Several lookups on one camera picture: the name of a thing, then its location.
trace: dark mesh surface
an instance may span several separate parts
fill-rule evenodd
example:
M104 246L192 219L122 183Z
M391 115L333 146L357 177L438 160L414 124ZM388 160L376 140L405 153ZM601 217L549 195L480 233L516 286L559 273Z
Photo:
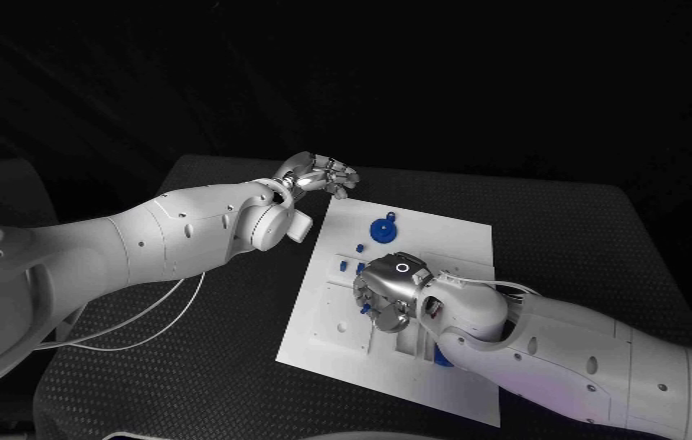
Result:
M271 176L280 162L187 156L161 192ZM633 327L690 343L690 311L630 202L617 188L359 168L353 198L493 225L497 277L579 303ZM346 430L440 438L653 438L575 422L500 392L502 429L274 361L329 195L307 195L305 242L288 239L207 273L196 303L148 344L104 353L65 348L39 387L42 439L114 431L171 439L298 439ZM131 326L94 341L127 345L173 319L196 280ZM170 284L131 287L92 302L75 335L134 315Z

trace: white paper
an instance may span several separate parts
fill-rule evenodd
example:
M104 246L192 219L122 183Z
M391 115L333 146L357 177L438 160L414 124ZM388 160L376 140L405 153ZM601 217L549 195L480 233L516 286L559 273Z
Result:
M398 235L379 244L369 229L388 212L396 215ZM388 334L360 315L352 295L357 263L396 252L429 262L432 270L494 279L489 225L331 199L277 361L499 427L497 386L432 362L432 338L415 321Z

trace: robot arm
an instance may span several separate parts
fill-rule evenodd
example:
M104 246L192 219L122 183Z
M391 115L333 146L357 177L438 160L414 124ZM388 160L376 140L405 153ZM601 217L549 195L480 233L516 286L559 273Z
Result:
M0 227L0 377L99 296L199 275L284 235L301 242L313 221L295 197L324 189L344 198L342 184L353 188L357 180L340 162L303 152L274 178L176 190L83 222Z
M454 366L553 412L692 438L689 348L578 305L435 277L402 253L369 263L353 294L380 330L401 331L416 318Z

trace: blue object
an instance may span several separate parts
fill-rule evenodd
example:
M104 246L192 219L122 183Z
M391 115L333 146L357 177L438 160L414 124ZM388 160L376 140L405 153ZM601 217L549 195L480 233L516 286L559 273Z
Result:
M440 347L437 346L437 343L435 343L435 363L442 367L454 366L451 362L447 360L445 356L442 355L442 352L440 351Z
M378 243L389 243L396 238L395 220L396 216L393 212L389 212L386 218L380 218L372 222L370 237Z

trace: black background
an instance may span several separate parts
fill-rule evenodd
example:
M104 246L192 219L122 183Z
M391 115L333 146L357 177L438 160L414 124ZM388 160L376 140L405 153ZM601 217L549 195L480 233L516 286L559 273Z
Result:
M686 290L690 26L692 0L1 0L0 151L60 221L186 153L617 185Z

